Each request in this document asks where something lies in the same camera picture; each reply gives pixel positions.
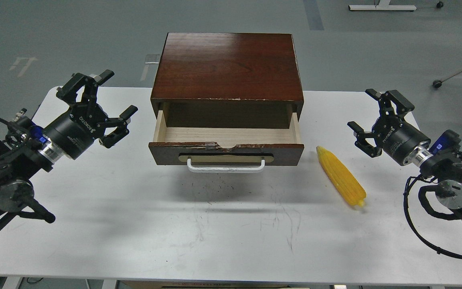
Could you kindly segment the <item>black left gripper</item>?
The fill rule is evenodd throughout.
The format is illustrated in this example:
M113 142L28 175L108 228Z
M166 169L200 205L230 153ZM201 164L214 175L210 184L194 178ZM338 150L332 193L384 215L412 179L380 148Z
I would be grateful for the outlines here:
M130 133L127 126L138 107L129 106L119 117L108 118L101 106L95 104L99 86L113 76L114 72L109 69L94 76L74 73L65 85L57 88L56 97L69 108L44 128L43 135L70 159L77 159L96 138L99 138L100 145L110 148ZM95 104L90 112L88 103ZM106 128L113 127L113 132L104 134Z

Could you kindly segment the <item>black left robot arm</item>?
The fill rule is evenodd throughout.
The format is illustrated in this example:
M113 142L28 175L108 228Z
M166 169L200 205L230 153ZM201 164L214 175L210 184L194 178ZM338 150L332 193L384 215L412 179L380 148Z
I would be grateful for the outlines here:
M136 106L111 118L97 104L98 88L113 76L108 69L91 76L74 73L56 93L69 108L46 127L28 118L25 108L13 120L0 118L0 231L17 216L53 223L56 217L34 197L31 177L50 172L63 156L77 159L96 140L110 148L129 134Z

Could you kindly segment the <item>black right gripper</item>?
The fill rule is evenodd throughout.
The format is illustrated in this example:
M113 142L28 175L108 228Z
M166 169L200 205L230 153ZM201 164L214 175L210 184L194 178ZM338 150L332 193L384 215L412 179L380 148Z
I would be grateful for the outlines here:
M365 93L378 102L380 117L374 123L373 132L365 132L356 122L348 122L354 132L355 146L368 156L374 158L387 153L400 166L406 166L409 155L419 145L428 148L430 139L412 124L403 120L415 110L414 104L407 100L398 90L387 90L380 93L375 89L366 89ZM373 138L376 146L367 139Z

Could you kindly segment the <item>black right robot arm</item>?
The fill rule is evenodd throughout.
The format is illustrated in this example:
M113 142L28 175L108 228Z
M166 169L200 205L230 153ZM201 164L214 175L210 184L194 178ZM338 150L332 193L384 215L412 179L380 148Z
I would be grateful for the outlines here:
M431 144L427 135L405 120L414 105L398 90L380 93L367 89L379 106L379 117L366 132L356 122L348 122L356 137L355 146L370 157L386 153L400 166L416 165L420 179L429 181L418 192L425 211L447 221L462 220L462 152L460 136L446 130Z

